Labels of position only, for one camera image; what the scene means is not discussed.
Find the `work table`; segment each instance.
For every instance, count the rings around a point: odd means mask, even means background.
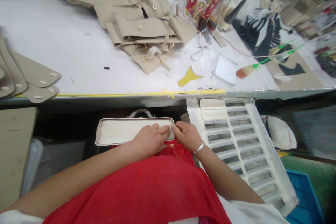
[[[321,89],[282,92],[266,67],[245,79],[237,78],[234,87],[214,81],[212,72],[219,53],[229,55],[238,63],[238,68],[254,64],[256,60],[241,55],[229,44],[221,48],[212,40],[200,59],[193,61],[190,55],[199,51],[198,35],[185,46],[174,47],[175,54],[166,61],[171,71],[160,66],[147,75],[123,50],[113,46],[95,13],[82,6],[66,0],[0,0],[0,6],[0,32],[6,36],[9,48],[61,73],[61,79],[55,83],[59,94],[53,100],[67,97],[152,100],[222,95],[289,99],[323,93],[336,86],[305,48],[299,53],[318,72],[316,75],[321,76],[324,85]],[[235,48],[248,52],[233,28],[221,35]],[[302,38],[297,37],[295,42],[302,43]],[[190,66],[203,78],[180,87],[177,83]],[[19,100],[23,102],[25,98],[15,97],[5,103]]]

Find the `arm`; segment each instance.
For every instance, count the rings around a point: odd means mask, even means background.
[[[187,150],[194,152],[201,146],[202,139],[194,125],[179,121],[172,130]],[[255,191],[208,146],[204,146],[196,156],[202,163],[216,192],[224,199],[264,204]]]
[[[132,141],[56,174],[2,212],[16,209],[24,214],[46,218],[107,175],[162,150],[166,147],[164,141],[169,134],[168,125],[161,128],[158,124],[145,126]]]

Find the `green mat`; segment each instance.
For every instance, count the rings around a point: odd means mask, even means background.
[[[294,156],[284,156],[281,161],[286,169],[307,173],[313,184],[325,217],[334,211],[333,198],[336,195],[336,165],[303,159]]]

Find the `handbag handle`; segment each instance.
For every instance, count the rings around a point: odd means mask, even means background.
[[[148,117],[153,117],[152,114],[147,109],[140,108],[138,110],[135,110],[132,114],[130,114],[126,118],[134,118],[138,113],[146,113]]]
[[[170,16],[174,16],[174,15],[179,16],[179,14],[180,14],[180,5],[177,1],[174,1],[172,3],[172,5],[170,6],[169,15]]]

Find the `white sleeve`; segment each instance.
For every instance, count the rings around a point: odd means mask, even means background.
[[[253,223],[289,224],[275,206],[271,204],[253,204],[243,201],[230,201],[230,203],[243,212]]]
[[[0,214],[0,224],[42,224],[44,219],[11,210]]]
[[[227,201],[218,195],[232,224],[289,224],[271,204]]]

